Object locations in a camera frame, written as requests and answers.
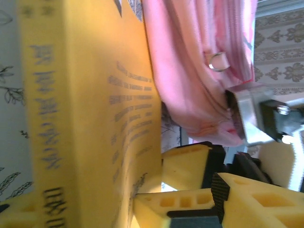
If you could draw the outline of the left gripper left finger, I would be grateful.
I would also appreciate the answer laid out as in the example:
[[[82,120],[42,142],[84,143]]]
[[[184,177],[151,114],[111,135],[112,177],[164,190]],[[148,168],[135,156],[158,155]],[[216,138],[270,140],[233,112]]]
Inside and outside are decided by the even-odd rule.
[[[32,191],[0,203],[1,228],[42,228],[36,211],[36,196]]]

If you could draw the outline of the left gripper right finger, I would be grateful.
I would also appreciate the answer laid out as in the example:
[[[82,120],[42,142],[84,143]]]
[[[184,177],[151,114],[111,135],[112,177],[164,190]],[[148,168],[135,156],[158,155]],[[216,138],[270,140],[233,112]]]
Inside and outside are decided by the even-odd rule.
[[[224,228],[302,228],[304,195],[229,173],[215,173],[211,193]]]

